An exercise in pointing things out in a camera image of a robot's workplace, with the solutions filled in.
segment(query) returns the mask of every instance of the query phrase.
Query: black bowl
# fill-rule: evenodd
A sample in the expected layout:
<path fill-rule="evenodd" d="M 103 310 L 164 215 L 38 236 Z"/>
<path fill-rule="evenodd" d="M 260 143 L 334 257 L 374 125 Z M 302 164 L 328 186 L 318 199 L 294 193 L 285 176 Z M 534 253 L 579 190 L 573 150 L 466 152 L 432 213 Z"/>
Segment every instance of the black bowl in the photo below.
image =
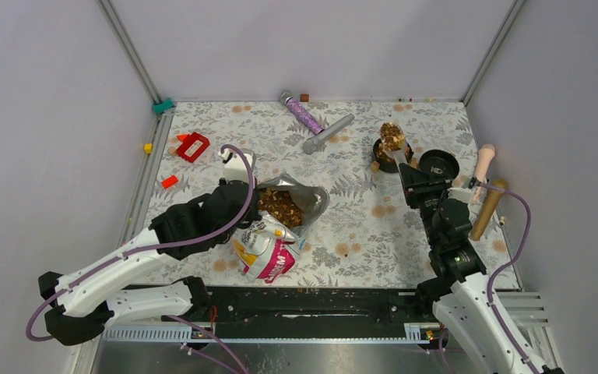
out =
<path fill-rule="evenodd" d="M 387 162 L 381 161 L 379 158 L 377 158 L 377 149 L 379 148 L 380 144 L 382 144 L 382 140 L 377 139 L 374 146 L 372 146 L 372 160 L 377 161 L 379 163 L 379 170 L 384 171 L 385 173 L 397 173 L 398 165 L 396 165 L 395 161 Z M 405 153 L 406 162 L 410 163 L 411 157 L 413 157 L 413 150 L 411 149 L 411 146 L 409 144 L 407 144 L 406 146 L 409 147 L 409 153 Z"/>
<path fill-rule="evenodd" d="M 459 173 L 455 156 L 443 150 L 429 150 L 418 161 L 418 169 L 434 175 L 454 178 Z"/>

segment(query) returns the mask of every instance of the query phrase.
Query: gray floor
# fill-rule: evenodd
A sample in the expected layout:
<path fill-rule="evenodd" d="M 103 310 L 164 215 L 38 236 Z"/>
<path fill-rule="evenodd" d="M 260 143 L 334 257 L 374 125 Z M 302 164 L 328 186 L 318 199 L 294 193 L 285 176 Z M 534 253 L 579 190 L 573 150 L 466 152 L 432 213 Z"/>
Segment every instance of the gray floor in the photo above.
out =
<path fill-rule="evenodd" d="M 416 352 L 408 344 L 229 344 L 251 374 L 439 374 L 449 371 L 438 354 Z M 203 352 L 237 368 L 218 345 Z M 458 374 L 475 373 L 464 354 L 447 353 Z M 179 350 L 179 344 L 102 342 L 92 374 L 229 373 Z"/>

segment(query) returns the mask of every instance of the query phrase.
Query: orange block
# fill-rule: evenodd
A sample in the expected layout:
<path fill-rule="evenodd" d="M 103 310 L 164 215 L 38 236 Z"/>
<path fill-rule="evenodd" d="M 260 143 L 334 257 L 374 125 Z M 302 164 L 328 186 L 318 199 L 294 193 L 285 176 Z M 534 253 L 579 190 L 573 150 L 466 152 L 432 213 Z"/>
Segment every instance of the orange block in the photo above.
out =
<path fill-rule="evenodd" d="M 178 177 L 176 177 L 175 175 L 171 175 L 170 177 L 164 179 L 161 182 L 161 185 L 164 187 L 164 189 L 169 189 L 175 183 L 178 183 Z"/>

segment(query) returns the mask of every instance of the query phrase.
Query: patterned table surface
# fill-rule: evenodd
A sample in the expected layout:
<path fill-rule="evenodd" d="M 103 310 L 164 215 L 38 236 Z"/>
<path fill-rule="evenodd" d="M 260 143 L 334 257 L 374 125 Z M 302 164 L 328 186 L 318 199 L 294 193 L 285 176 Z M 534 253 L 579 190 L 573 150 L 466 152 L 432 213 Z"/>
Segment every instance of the patterned table surface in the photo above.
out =
<path fill-rule="evenodd" d="M 179 145 L 177 134 L 200 132 L 211 142 L 194 163 L 164 150 L 146 225 L 170 205 L 212 192 L 222 176 L 217 150 L 234 144 L 257 154 L 255 174 L 265 181 L 287 172 L 305 185 L 329 191 L 327 211 L 311 227 L 308 244 L 295 267 L 271 286 L 414 288 L 434 277 L 429 247 L 417 211 L 403 202 L 399 176 L 370 172 L 371 148 L 383 122 L 402 126 L 416 156 L 441 149 L 455 154 L 460 176 L 471 175 L 477 161 L 466 110 L 461 103 L 305 103 L 323 125 L 353 113 L 354 123 L 312 155 L 301 151 L 311 134 L 277 102 L 178 103 L 166 148 Z M 160 183 L 176 175 L 179 183 L 164 190 Z M 462 179 L 456 179 L 456 185 Z M 480 205 L 470 207 L 471 219 Z M 498 217 L 473 246 L 491 272 L 508 261 Z M 181 277 L 202 277 L 208 285 L 268 286 L 248 283 L 240 274 L 230 245 L 190 256 L 175 266 L 152 272 L 139 283 L 170 283 Z M 517 288 L 512 269 L 502 273 L 496 288 Z"/>

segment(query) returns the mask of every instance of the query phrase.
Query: snack bag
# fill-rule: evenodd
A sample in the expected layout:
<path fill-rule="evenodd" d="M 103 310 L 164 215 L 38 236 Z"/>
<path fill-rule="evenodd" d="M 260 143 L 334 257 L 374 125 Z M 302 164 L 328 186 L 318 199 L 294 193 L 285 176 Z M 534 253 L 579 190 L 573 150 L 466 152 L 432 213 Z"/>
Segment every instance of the snack bag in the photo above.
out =
<path fill-rule="evenodd" d="M 246 279 L 272 283 L 299 259 L 308 228 L 326 210 L 329 194 L 287 174 L 259 184 L 258 190 L 262 219 L 249 228 L 237 229 L 230 241 Z"/>

